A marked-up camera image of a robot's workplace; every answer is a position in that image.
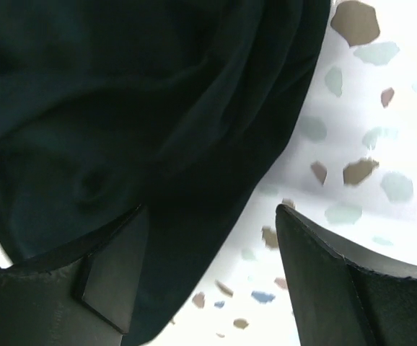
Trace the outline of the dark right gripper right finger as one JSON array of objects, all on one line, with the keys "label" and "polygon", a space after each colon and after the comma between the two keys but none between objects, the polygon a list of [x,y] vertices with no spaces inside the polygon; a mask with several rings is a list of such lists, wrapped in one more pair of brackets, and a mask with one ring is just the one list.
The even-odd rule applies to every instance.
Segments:
[{"label": "dark right gripper right finger", "polygon": [[416,265],[343,238],[283,204],[276,233],[301,345],[417,345]]}]

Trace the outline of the black t shirt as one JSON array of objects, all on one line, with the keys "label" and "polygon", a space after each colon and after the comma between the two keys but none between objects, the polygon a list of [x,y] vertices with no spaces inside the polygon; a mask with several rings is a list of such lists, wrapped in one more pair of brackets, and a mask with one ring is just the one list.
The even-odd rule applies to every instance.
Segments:
[{"label": "black t shirt", "polygon": [[0,244],[13,262],[145,205],[124,345],[185,303],[286,148],[329,1],[0,1]]}]

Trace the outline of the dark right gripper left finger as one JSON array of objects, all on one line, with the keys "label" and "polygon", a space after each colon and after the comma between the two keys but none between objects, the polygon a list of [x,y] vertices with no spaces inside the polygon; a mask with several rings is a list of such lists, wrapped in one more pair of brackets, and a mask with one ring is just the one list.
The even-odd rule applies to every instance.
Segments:
[{"label": "dark right gripper left finger", "polygon": [[0,346],[119,345],[131,325],[148,212],[0,268]]}]

